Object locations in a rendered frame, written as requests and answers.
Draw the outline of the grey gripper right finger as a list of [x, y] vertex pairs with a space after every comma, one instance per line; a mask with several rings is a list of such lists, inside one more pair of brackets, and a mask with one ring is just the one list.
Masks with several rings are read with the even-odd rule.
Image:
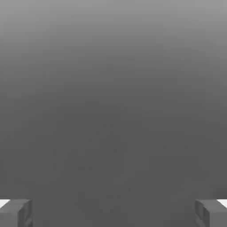
[[195, 201], [197, 227], [227, 227], [227, 199]]

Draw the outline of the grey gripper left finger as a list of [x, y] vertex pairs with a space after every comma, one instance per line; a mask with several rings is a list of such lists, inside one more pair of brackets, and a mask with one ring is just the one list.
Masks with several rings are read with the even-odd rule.
[[33, 227], [32, 200], [0, 199], [0, 227]]

